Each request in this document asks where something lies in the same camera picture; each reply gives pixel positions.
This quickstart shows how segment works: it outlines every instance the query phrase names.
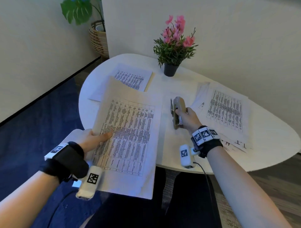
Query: potted plant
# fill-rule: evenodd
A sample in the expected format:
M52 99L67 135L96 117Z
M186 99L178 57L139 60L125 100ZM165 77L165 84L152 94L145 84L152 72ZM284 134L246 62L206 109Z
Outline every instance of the potted plant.
M165 22L167 28L163 30L161 36L155 41L154 53L158 55L159 66L164 64L164 74L168 77L175 75L181 62L194 56L195 45L194 34L195 28L191 36L184 37L183 32L186 21L184 16L177 16L177 19L172 23L173 16L169 15L169 19Z
M106 28L104 24L104 18L101 13L99 2L98 5L93 5L90 0L64 0L61 3L62 13L69 24L75 20L76 25L80 25L89 21L92 16L93 7L97 10L101 20L91 23L89 28L91 43L94 49L100 53L103 57L109 57Z

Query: white wall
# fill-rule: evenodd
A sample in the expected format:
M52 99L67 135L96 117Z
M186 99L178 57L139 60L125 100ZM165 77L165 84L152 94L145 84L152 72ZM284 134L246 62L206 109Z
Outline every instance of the white wall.
M150 57L168 15L196 27L182 66L248 96L301 134L301 6L267 0L103 0L110 57Z
M69 25L63 0L0 7L0 122L98 57L88 24Z

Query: baseboard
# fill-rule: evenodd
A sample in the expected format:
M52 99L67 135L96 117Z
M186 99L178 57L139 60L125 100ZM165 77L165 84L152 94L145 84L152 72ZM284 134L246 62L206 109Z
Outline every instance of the baseboard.
M99 60L101 58L98 57L96 59L94 59L92 62L90 62L88 65L84 66L83 68L81 68L80 70L78 70L77 72L75 72L73 75L71 75L70 77L66 78L65 80L63 80L62 82L60 82L59 84L57 84L55 87L53 87L52 89L48 90L46 93L42 94L41 96L39 96L37 99L35 99L34 101L30 102L29 104L27 104L26 106L24 106L23 108L21 108L19 111L15 112L14 114L12 114L11 116L9 116L8 118L6 118L5 120L3 120L2 122L0 122L0 127L3 126L4 124L6 124L8 121L10 121L11 119L13 119L14 117L16 117L17 115L19 115L21 112L23 112L24 110L28 109L30 106L32 106L34 103L36 103L38 100L41 100L43 97L45 97L46 95L48 95L49 93L51 93L53 90L55 90L56 88L58 88L59 86L61 86L62 84L64 84L65 82L67 82L68 80L70 80L71 78L73 78L75 75L77 75L79 72L81 72L82 70L86 69L88 66L92 65L93 63L95 63L97 60Z

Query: pink flower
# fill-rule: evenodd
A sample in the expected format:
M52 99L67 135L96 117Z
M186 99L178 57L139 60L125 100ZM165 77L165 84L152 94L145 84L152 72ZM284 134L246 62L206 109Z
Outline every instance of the pink flower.
M164 30L162 36L163 36L164 38L167 37L167 36L169 36L169 37L171 36L171 31L170 31L170 28L169 28L169 27L167 27L167 28Z
M186 21L184 20L184 16L177 16L177 20L175 20L175 26L179 29L180 34L183 34L185 28Z
M165 44L169 44L169 42L170 42L170 37L165 37L164 38L164 41L163 41Z
M165 24L168 25L172 20L173 20L173 16L169 15L169 19L167 21L165 21Z
M190 38L190 36L186 36L184 42L183 42L183 46L186 47L191 47L194 43L194 36Z
M172 32L173 32L172 39L173 40L179 40L180 37L181 37L179 29L178 28L172 29Z

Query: black flower pot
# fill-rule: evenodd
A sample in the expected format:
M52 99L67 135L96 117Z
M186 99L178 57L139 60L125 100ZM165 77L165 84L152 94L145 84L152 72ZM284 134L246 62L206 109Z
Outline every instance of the black flower pot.
M169 65L167 63L164 63L164 74L167 77L172 77L175 75L175 72L177 71L179 66Z

